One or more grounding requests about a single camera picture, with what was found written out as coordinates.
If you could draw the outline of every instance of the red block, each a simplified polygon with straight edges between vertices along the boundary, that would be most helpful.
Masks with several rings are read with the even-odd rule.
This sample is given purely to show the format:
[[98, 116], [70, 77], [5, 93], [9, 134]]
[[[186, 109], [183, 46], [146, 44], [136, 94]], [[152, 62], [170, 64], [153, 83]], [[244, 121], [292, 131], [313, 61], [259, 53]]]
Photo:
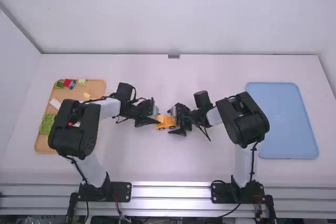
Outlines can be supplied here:
[[64, 87], [69, 87], [71, 82], [72, 82], [71, 79], [65, 79], [65, 81], [63, 82], [63, 86]]

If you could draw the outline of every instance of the white wall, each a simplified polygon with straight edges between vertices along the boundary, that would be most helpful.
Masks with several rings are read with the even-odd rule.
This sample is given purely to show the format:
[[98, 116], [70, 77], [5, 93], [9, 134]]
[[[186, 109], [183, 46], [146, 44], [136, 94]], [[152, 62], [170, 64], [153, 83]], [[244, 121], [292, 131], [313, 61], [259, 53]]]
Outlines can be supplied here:
[[0, 0], [47, 53], [318, 54], [336, 93], [336, 0]]
[[0, 58], [0, 153], [2, 153], [26, 99], [40, 53], [1, 10]]

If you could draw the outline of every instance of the wooden cutting board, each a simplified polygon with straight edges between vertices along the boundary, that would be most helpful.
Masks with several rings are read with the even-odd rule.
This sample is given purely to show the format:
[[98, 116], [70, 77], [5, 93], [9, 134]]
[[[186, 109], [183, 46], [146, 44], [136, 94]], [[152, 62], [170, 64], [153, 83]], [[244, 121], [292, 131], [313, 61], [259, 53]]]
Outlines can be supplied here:
[[[88, 80], [86, 86], [81, 86], [78, 84], [78, 79], [76, 79], [77, 83], [75, 87], [70, 90], [67, 87], [63, 89], [53, 88], [50, 94], [50, 98], [47, 103], [45, 114], [57, 114], [58, 110], [49, 104], [49, 101], [53, 98], [57, 99], [62, 103], [64, 99], [74, 99], [78, 101], [87, 100], [84, 98], [83, 94], [88, 93], [92, 99], [100, 98], [105, 95], [106, 83], [103, 80]], [[37, 153], [44, 154], [56, 154], [57, 152], [48, 146], [48, 135], [43, 135], [38, 132], [36, 137], [34, 149]]]

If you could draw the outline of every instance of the metal frame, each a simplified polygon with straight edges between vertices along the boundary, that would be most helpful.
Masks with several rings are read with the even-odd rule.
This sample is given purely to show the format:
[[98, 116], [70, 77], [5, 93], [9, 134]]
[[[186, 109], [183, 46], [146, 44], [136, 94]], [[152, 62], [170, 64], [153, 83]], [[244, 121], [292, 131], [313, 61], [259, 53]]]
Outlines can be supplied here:
[[[129, 216], [218, 217], [235, 204], [213, 204], [204, 182], [132, 182], [132, 200], [120, 203]], [[65, 215], [70, 194], [79, 185], [0, 185], [0, 215]], [[336, 187], [265, 187], [274, 197], [278, 218], [336, 218]], [[90, 215], [117, 216], [113, 202], [90, 202]], [[79, 202], [76, 215], [86, 215]], [[253, 205], [242, 204], [228, 217], [254, 217]]]

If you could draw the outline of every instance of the white tabletop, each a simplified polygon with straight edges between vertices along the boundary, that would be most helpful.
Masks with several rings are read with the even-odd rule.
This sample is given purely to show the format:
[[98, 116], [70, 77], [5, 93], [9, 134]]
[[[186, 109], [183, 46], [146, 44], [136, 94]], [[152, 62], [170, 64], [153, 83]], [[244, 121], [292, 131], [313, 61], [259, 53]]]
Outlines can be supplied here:
[[[317, 56], [281, 55], [44, 55], [1, 162], [0, 183], [78, 183], [79, 175], [58, 155], [38, 154], [34, 143], [51, 89], [62, 78], [103, 79], [107, 94], [119, 82], [136, 87], [139, 97], [154, 97], [161, 113], [181, 102], [195, 108], [193, 94], [207, 90], [212, 102], [245, 90], [250, 81], [294, 82], [306, 106], [319, 148], [315, 160], [258, 157], [258, 178], [265, 185], [336, 185], [336, 103]], [[101, 123], [96, 155], [112, 180], [229, 181], [234, 145], [223, 125], [196, 128], [186, 138], [135, 128], [128, 120]]]

